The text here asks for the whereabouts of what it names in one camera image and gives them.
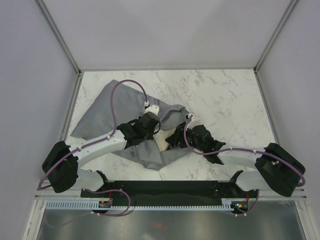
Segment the beige pillow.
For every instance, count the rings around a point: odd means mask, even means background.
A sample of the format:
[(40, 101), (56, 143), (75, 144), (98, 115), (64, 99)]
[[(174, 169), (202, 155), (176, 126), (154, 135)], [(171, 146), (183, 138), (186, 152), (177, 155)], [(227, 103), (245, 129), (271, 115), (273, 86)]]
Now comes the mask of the beige pillow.
[(168, 149), (169, 143), (166, 142), (166, 139), (172, 136), (175, 130), (176, 128), (172, 128), (170, 130), (160, 129), (159, 132), (153, 136), (160, 152), (164, 152)]

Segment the grey pillowcase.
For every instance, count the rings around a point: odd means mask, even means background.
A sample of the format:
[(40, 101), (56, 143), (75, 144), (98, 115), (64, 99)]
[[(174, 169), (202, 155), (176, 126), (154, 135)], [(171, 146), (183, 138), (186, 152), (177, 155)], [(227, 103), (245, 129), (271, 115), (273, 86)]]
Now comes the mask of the grey pillowcase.
[[(159, 106), (161, 130), (171, 130), (185, 123), (188, 111), (183, 105), (169, 105), (158, 98), (145, 96), (141, 91), (120, 84), (117, 80), (112, 80), (105, 85), (84, 113), (71, 136), (88, 141), (107, 134), (113, 130), (114, 122), (120, 125), (141, 116), (145, 100)], [(171, 146), (165, 151), (160, 151), (155, 140), (146, 140), (138, 146), (116, 151), (115, 155), (141, 164), (146, 169), (158, 171), (189, 153), (189, 148)]]

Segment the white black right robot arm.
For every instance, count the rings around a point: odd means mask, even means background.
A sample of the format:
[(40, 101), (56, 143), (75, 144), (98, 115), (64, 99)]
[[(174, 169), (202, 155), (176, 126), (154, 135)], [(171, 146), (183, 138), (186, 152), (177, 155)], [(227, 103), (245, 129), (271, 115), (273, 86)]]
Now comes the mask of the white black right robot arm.
[(291, 197), (306, 181), (305, 167), (277, 143), (262, 148), (243, 148), (214, 139), (204, 125), (189, 128), (180, 125), (167, 137), (173, 148), (188, 148), (218, 165), (237, 165), (250, 171), (237, 171), (231, 178), (228, 191), (241, 197), (251, 190), (272, 190), (283, 197)]

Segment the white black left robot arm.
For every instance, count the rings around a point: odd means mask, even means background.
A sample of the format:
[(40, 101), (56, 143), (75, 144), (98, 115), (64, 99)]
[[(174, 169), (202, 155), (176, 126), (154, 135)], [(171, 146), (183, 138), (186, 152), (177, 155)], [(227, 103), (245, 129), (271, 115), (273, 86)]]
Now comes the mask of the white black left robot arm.
[(89, 189), (98, 197), (105, 197), (110, 190), (100, 171), (87, 171), (81, 167), (109, 153), (138, 146), (152, 140), (155, 128), (160, 123), (156, 113), (145, 112), (138, 119), (122, 123), (115, 132), (93, 138), (78, 145), (57, 142), (42, 164), (44, 178), (55, 193), (63, 193), (74, 185)]

